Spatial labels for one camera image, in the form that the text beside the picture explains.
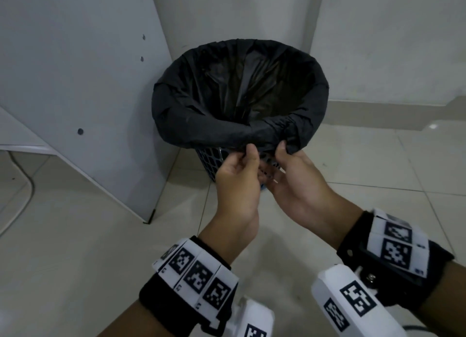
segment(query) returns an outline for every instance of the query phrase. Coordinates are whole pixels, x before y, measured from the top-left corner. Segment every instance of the metal screw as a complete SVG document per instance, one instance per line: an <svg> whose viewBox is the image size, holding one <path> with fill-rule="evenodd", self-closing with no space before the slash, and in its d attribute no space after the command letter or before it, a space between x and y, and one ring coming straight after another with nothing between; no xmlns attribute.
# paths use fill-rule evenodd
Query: metal screw
<svg viewBox="0 0 466 337"><path fill-rule="evenodd" d="M371 283L374 283L374 281L376 280L376 276L370 273L367 275L367 280Z"/></svg>

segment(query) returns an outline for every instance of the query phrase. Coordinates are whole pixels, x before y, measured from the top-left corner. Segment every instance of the wall baseboard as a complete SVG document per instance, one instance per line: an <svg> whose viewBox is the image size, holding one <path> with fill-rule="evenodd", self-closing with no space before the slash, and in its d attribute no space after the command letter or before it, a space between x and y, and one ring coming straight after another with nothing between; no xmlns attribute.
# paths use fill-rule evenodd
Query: wall baseboard
<svg viewBox="0 0 466 337"><path fill-rule="evenodd" d="M458 96L445 106L329 100L323 123L422 130L435 120L466 121L466 96Z"/></svg>

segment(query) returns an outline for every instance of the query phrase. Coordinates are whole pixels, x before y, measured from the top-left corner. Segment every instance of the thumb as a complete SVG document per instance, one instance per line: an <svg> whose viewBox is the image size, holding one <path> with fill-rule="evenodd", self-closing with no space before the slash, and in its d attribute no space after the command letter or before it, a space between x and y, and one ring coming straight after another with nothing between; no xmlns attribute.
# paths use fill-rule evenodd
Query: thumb
<svg viewBox="0 0 466 337"><path fill-rule="evenodd" d="M246 157L245 157L245 166L244 170L253 172L257 174L257 170L259 169L259 152L257 148L252 143L246 146Z"/></svg>
<svg viewBox="0 0 466 337"><path fill-rule="evenodd" d="M289 160L293 156L289 155L287 153L287 144L286 141L281 141L277 149L275 151L275 159L277 160L278 164L286 171L287 170L287 165Z"/></svg>

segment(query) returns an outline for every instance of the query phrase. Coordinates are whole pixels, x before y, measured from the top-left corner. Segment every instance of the hand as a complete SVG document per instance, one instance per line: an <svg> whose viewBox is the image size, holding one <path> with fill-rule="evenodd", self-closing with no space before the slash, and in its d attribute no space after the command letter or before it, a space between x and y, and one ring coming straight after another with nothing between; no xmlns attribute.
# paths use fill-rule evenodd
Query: hand
<svg viewBox="0 0 466 337"><path fill-rule="evenodd" d="M259 229L259 152L253 144L231 153L217 171L217 213L199 238L229 264L255 238Z"/></svg>
<svg viewBox="0 0 466 337"><path fill-rule="evenodd" d="M281 141L275 158L285 172L261 161L259 180L287 216L337 249L363 210L335 193L303 151L289 155Z"/></svg>

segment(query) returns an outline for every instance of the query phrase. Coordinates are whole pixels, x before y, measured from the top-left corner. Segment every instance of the right hand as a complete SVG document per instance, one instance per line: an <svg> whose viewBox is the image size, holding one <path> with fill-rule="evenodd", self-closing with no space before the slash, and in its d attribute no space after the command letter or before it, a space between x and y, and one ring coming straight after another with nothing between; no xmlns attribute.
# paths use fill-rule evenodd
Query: right hand
<svg viewBox="0 0 466 337"><path fill-rule="evenodd" d="M275 158L285 172L261 161L259 180L287 216L337 249L363 210L335 193L303 151L290 155L281 141Z"/></svg>

